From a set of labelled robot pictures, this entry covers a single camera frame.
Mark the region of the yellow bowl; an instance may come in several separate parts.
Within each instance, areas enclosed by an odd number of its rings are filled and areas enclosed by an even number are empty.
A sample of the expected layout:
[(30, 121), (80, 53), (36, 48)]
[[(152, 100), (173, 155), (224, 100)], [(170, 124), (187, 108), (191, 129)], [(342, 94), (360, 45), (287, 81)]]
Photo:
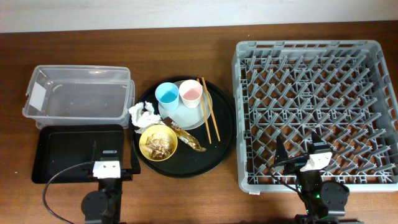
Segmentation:
[[(149, 157), (149, 155), (148, 155), (148, 154), (143, 150), (143, 148), (142, 148), (142, 145), (144, 145), (144, 144), (146, 143), (147, 138), (148, 138), (149, 136), (151, 136), (152, 134), (154, 134), (154, 133), (158, 133), (158, 134), (162, 133), (163, 135), (168, 135), (168, 136), (169, 136), (170, 142), (171, 142), (171, 144), (173, 145), (173, 148), (172, 148), (173, 151), (172, 151), (172, 154), (171, 154), (171, 156), (170, 156), (170, 157), (172, 157), (173, 154), (175, 153), (175, 151), (177, 150), (177, 146), (178, 146), (177, 135), (175, 134), (175, 132), (174, 132), (170, 127), (165, 126), (165, 125), (161, 125), (161, 124), (157, 124), (157, 125), (151, 126), (151, 127), (149, 127), (148, 129), (146, 129), (146, 130), (142, 133), (142, 135), (141, 135), (141, 137), (140, 137), (140, 140), (139, 140), (139, 149), (140, 149), (140, 152), (144, 155), (144, 157), (145, 157), (146, 159), (148, 159), (148, 160), (150, 160), (150, 161), (155, 161), (155, 160), (151, 159), (151, 158)], [(155, 161), (155, 162), (165, 161), (165, 160), (169, 159), (170, 157), (168, 157), (168, 158), (166, 158), (166, 159), (159, 160), (159, 161)]]

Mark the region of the white tissue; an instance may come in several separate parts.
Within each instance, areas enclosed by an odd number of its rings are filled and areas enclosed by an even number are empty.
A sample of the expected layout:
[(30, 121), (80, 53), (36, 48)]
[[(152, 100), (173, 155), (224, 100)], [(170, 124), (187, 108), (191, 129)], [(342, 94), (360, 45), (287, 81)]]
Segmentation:
[(128, 109), (131, 115), (131, 123), (137, 128), (135, 133), (142, 134), (147, 128), (164, 124), (159, 114), (155, 114), (152, 103), (145, 101), (135, 104)]

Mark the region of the gold brown snack wrapper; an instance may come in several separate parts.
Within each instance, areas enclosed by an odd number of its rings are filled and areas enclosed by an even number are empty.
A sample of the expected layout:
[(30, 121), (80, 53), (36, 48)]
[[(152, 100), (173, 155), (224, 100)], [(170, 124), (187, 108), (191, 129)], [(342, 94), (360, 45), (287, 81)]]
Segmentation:
[(175, 132), (179, 140), (190, 146), (193, 150), (197, 152), (206, 151), (206, 148), (201, 147), (199, 141), (195, 137), (182, 129), (173, 119), (166, 117), (162, 122)]

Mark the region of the wooden chopstick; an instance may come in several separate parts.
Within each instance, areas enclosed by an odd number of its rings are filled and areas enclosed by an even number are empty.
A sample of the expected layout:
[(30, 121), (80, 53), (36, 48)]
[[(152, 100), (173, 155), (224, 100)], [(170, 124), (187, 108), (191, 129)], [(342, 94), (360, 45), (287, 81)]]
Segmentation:
[(200, 87), (202, 87), (201, 107), (202, 107), (202, 110), (203, 110), (205, 127), (206, 127), (206, 132), (207, 132), (207, 135), (208, 135), (208, 141), (209, 141), (210, 144), (212, 144), (210, 129), (209, 129), (209, 125), (208, 125), (208, 117), (207, 117), (207, 113), (206, 113), (206, 106), (205, 106), (205, 97), (204, 97), (204, 92), (205, 91), (204, 91), (204, 87), (200, 83), (200, 79), (199, 78), (197, 78), (197, 82), (199, 83)]
[(213, 105), (212, 105), (212, 102), (210, 100), (210, 94), (208, 92), (208, 89), (207, 89), (207, 86), (206, 86), (206, 81), (205, 81), (204, 77), (202, 77), (201, 80), (202, 80), (202, 83), (203, 83), (203, 86), (204, 86), (204, 89), (205, 89), (205, 93), (206, 93), (206, 97), (207, 97), (207, 100), (208, 100), (208, 105), (209, 105), (209, 109), (210, 109), (210, 113), (211, 113), (211, 118), (213, 120), (213, 125), (214, 125), (215, 131), (216, 131), (216, 136), (218, 138), (218, 141), (220, 142), (221, 141), (220, 134), (219, 134), (219, 131), (218, 131), (218, 125), (217, 125), (217, 122), (216, 122), (215, 114), (213, 112)]

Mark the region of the pink cup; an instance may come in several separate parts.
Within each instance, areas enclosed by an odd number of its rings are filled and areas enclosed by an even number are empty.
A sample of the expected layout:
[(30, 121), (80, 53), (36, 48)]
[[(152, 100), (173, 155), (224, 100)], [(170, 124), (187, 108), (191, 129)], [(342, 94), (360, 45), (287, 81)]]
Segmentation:
[(203, 93), (202, 85), (196, 80), (185, 80), (179, 86), (179, 94), (187, 108), (199, 105)]

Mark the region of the food scraps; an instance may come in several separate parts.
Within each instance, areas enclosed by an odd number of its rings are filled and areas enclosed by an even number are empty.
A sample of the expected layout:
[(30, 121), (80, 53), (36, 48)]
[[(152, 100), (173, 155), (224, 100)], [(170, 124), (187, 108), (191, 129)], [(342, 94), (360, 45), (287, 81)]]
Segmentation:
[(142, 148), (155, 161), (170, 157), (173, 151), (169, 136), (162, 133), (149, 136)]

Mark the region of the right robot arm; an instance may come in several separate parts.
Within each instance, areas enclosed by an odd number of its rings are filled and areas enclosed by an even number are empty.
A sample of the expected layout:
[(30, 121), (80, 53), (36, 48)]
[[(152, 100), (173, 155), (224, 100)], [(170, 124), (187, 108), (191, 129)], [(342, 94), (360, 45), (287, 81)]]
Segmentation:
[(310, 149), (301, 156), (289, 157), (280, 136), (276, 137), (273, 167), (282, 166), (284, 175), (296, 176), (296, 192), (305, 205), (306, 214), (296, 215), (295, 223), (341, 223), (345, 215), (349, 188), (336, 181), (322, 180), (320, 171), (332, 158), (331, 147), (320, 136), (311, 132)]

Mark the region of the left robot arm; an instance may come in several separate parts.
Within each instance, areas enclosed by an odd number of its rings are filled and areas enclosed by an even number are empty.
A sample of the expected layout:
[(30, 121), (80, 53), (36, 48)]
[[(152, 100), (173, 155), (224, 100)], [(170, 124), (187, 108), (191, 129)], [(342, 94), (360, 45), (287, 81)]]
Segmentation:
[(98, 189), (88, 193), (81, 203), (85, 223), (119, 223), (123, 182), (131, 181), (141, 173), (137, 155), (131, 154), (131, 168), (122, 168), (123, 154), (117, 150), (98, 149), (93, 143), (91, 163), (87, 165), (88, 178), (98, 183)]

